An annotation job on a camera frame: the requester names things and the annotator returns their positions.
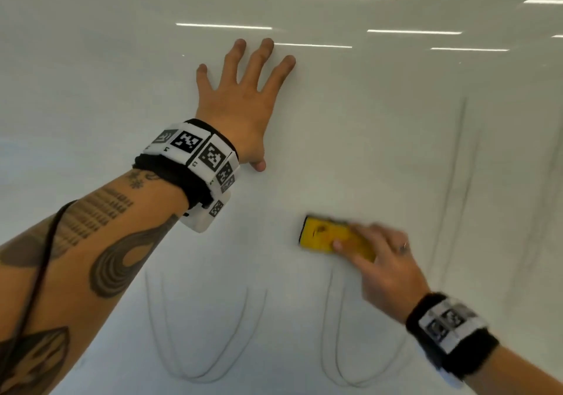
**black cable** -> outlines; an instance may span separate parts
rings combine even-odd
[[[33,282],[33,288],[29,293],[23,312],[20,315],[20,319],[16,324],[16,329],[13,331],[12,339],[10,340],[10,345],[5,351],[4,357],[0,362],[0,386],[4,383],[6,375],[10,372],[8,365],[10,362],[10,357],[18,346],[18,342],[21,340],[22,335],[26,325],[28,324],[29,316],[32,313],[33,306],[37,300],[37,295],[45,279],[45,274],[47,273],[47,267],[49,266],[49,261],[51,260],[51,250],[53,248],[53,242],[55,240],[55,233],[57,231],[57,226],[61,221],[62,215],[67,211],[67,208],[74,204],[76,201],[71,201],[60,208],[60,210],[55,214],[51,224],[49,225],[49,230],[47,231],[47,236],[45,237],[45,248],[43,249],[43,257],[41,263],[39,264],[39,269],[35,274],[35,281]]]

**ring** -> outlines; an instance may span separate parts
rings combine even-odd
[[[405,242],[401,247],[398,248],[398,252],[401,254],[407,253],[411,247],[409,246],[409,242]]]

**eraser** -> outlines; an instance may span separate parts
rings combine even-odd
[[[370,262],[376,258],[369,242],[356,234],[346,221],[308,214],[299,236],[299,245],[308,250],[333,254],[332,243],[340,240],[347,249],[357,252]]]

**forearm tattoo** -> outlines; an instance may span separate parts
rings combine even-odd
[[[132,170],[125,175],[132,188],[141,188],[143,180],[158,180],[151,171]],[[131,201],[115,189],[103,187],[69,207],[57,228],[51,259],[65,254],[82,240],[125,213]],[[45,219],[13,241],[0,246],[0,264],[17,267],[35,267],[41,263],[45,238],[52,217]]]
[[[0,358],[7,353],[10,343],[11,340],[0,342]],[[68,327],[23,336],[8,360],[0,395],[43,393],[61,370],[69,343]]]
[[[126,235],[106,248],[90,269],[92,291],[106,299],[123,292],[177,221],[178,216],[172,214],[160,226]],[[133,264],[126,264],[128,253],[139,247],[145,247],[147,252]]]

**hand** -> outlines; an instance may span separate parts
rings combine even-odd
[[[259,49],[252,53],[239,84],[236,72],[245,49],[246,41],[236,40],[225,56],[221,81],[216,90],[207,78],[207,66],[199,66],[196,73],[199,107],[195,117],[215,127],[233,143],[241,164],[251,163],[257,171],[264,171],[264,133],[281,85],[296,61],[293,56],[285,56],[272,71],[262,91],[258,92],[258,78],[274,50],[274,41],[265,38]]]
[[[418,302],[430,292],[426,278],[414,261],[407,234],[372,224],[352,225],[376,253],[371,263],[357,254],[350,244],[335,241],[333,248],[362,273],[362,296],[373,306],[401,324]]]

